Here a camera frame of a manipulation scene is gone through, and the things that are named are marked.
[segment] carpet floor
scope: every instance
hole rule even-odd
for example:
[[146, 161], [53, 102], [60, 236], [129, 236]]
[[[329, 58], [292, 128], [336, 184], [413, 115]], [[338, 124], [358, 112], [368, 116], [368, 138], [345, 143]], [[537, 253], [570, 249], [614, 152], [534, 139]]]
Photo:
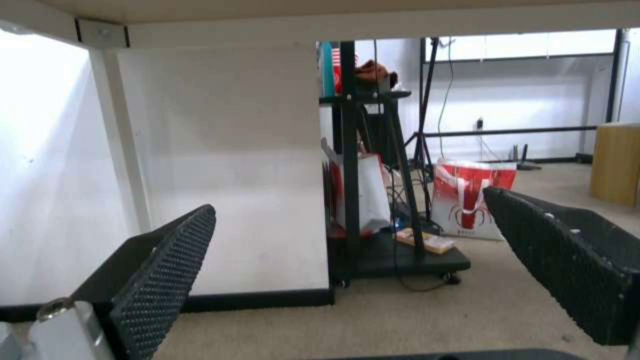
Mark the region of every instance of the carpet floor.
[[[588, 194], [587, 165], [520, 172], [514, 190], [592, 209], [640, 237], [640, 209]], [[462, 283], [429, 293], [395, 278], [354, 281], [334, 306], [180, 315], [154, 359], [320, 359], [505, 348], [551, 348], [585, 359], [623, 359], [584, 334], [504, 241], [460, 240], [470, 258]], [[412, 277], [430, 286], [434, 277]], [[22, 324], [24, 332], [27, 324]]]

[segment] white wall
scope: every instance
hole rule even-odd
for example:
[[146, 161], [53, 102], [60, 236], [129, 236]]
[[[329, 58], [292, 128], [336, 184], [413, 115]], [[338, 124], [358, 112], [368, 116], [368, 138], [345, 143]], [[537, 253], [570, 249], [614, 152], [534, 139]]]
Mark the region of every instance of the white wall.
[[[397, 71], [403, 87], [413, 92], [399, 104], [405, 139], [418, 128], [419, 51], [418, 39], [378, 41], [378, 61]], [[373, 41], [356, 42], [356, 53], [360, 62], [373, 58]], [[474, 130], [479, 117], [484, 118], [486, 130], [601, 123], [606, 107], [601, 94], [608, 89], [610, 74], [610, 56], [454, 63], [454, 83], [441, 131]], [[426, 117], [427, 132], [437, 132], [448, 84], [449, 64], [438, 63]], [[522, 149], [528, 143], [529, 158], [551, 158], [573, 156], [584, 142], [578, 132], [484, 136], [484, 141], [501, 159], [507, 158], [514, 144]], [[439, 141], [430, 139], [428, 146], [432, 158], [439, 158]], [[409, 155], [414, 148], [407, 147]], [[444, 138], [443, 148], [450, 158], [480, 159], [477, 138]], [[483, 159], [494, 157], [485, 153]]]
[[0, 31], [0, 306], [69, 295], [125, 239], [88, 53]]
[[630, 29], [627, 39], [629, 53], [620, 122], [640, 122], [640, 28]]
[[119, 59], [152, 226], [216, 208], [192, 294], [327, 288], [314, 45]]

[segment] black metal shelf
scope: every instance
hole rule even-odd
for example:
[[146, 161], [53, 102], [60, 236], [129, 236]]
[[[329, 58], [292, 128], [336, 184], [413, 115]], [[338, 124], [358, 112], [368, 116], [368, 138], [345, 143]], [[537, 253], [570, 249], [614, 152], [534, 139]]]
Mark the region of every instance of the black metal shelf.
[[368, 239], [363, 239], [360, 244], [355, 269], [348, 269], [344, 265], [337, 266], [333, 273], [335, 277], [341, 278], [347, 274], [355, 279], [396, 275], [441, 275], [471, 267], [469, 259], [457, 248], [442, 255], [426, 252], [416, 256], [413, 247], [398, 243], [394, 260], [394, 239], [389, 231], [380, 231]]
[[[348, 281], [355, 277], [394, 275], [397, 273], [396, 264], [400, 274], [446, 274], [468, 269], [470, 261], [458, 249], [436, 256], [426, 253], [422, 246], [422, 232], [426, 228], [417, 211], [397, 110], [398, 99], [410, 96], [411, 92], [360, 92], [355, 85], [354, 64], [354, 42], [341, 42], [342, 95], [322, 97], [319, 100], [320, 106], [331, 106], [333, 109], [333, 149], [336, 153], [341, 153], [344, 159], [346, 241], [328, 242], [330, 276], [338, 281]], [[408, 204], [407, 217], [417, 244], [416, 247], [400, 245], [396, 253], [394, 239], [388, 231], [381, 231], [370, 238], [360, 236], [357, 126], [359, 120], [367, 118], [364, 105], [377, 103], [384, 105], [382, 114], [378, 116], [382, 119], [381, 124], [396, 155], [396, 166], [403, 178]]]

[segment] desk leg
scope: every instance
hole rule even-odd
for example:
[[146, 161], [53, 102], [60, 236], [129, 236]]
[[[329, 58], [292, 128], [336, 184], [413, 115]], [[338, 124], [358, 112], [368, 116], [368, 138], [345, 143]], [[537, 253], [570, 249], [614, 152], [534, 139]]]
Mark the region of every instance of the desk leg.
[[351, 271], [357, 269], [360, 255], [360, 204], [358, 196], [358, 110], [355, 102], [355, 46], [353, 41], [340, 43], [342, 67], [342, 151], [344, 165], [344, 207], [347, 251]]
[[406, 200], [411, 211], [411, 228], [413, 229], [413, 238], [415, 239], [416, 244], [415, 253], [416, 255], [422, 255], [424, 253], [422, 226], [420, 225], [418, 207], [415, 203], [413, 183], [411, 181], [411, 173], [409, 172], [408, 160], [404, 149], [402, 128], [397, 111], [397, 101], [393, 99], [385, 99], [385, 124], [388, 126], [388, 133], [391, 135], [392, 145], [397, 156], [397, 165], [403, 179]]
[[144, 233], [151, 230], [151, 219], [118, 56], [110, 50], [90, 50], [89, 57], [127, 227], [131, 234]]

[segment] red bag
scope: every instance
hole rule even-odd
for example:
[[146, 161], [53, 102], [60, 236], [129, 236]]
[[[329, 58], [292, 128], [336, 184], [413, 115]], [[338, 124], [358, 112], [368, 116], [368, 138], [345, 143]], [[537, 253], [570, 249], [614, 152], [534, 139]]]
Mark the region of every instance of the red bag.
[[501, 239], [482, 190], [487, 186], [510, 190], [515, 176], [516, 163], [439, 161], [431, 218], [445, 234]]

